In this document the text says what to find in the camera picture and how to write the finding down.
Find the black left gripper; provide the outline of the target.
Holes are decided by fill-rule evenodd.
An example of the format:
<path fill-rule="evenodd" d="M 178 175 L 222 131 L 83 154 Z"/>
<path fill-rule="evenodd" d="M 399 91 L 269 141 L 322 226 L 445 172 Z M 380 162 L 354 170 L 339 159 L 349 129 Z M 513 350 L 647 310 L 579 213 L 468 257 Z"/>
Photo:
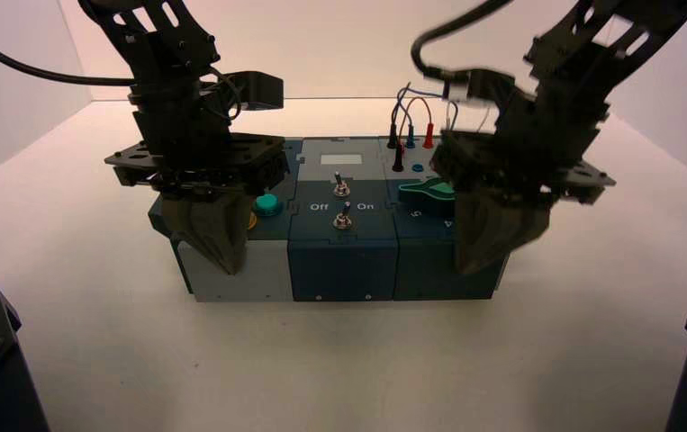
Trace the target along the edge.
<path fill-rule="evenodd" d="M 164 197 L 161 204 L 173 234 L 235 275 L 246 261 L 253 195 L 280 184 L 290 168 L 285 138 L 231 131 L 228 107 L 281 109 L 283 80 L 228 77 L 215 83 L 134 86 L 129 100 L 141 140 L 105 163 L 124 186 L 182 195 L 243 192 L 209 202 Z"/>

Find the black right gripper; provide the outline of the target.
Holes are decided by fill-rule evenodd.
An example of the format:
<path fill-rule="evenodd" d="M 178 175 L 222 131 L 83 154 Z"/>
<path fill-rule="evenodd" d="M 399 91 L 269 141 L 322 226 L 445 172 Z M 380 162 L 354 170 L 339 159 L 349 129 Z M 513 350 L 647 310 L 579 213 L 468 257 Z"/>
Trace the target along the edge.
<path fill-rule="evenodd" d="M 606 103 L 569 101 L 549 90 L 529 94 L 506 74 L 463 74 L 447 81 L 444 92 L 457 88 L 499 110 L 492 133 L 443 130 L 432 157 L 433 170 L 462 192 L 455 203 L 455 265 L 470 275 L 541 237 L 552 205 L 503 200 L 500 222 L 494 199 L 466 192 L 531 199 L 545 186 L 551 202 L 593 204 L 616 182 L 583 159 L 607 118 Z"/>

